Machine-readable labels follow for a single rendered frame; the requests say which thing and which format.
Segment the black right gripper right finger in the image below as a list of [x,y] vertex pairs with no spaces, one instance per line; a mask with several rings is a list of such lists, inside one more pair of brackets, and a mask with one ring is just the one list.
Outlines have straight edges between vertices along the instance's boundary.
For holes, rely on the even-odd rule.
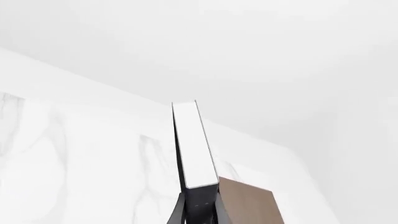
[[220,195],[216,196],[214,224],[232,224]]

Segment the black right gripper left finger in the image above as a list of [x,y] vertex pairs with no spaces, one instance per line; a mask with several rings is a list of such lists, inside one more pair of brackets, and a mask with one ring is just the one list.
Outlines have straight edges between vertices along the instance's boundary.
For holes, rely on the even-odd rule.
[[186,224],[186,196],[184,192],[180,192],[174,210],[168,219],[167,224]]

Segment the brown wooden shelf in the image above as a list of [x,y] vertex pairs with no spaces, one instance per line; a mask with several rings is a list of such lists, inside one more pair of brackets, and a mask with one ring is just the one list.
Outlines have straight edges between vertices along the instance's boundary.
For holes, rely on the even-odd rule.
[[221,177],[220,195],[232,224],[285,224],[269,190]]

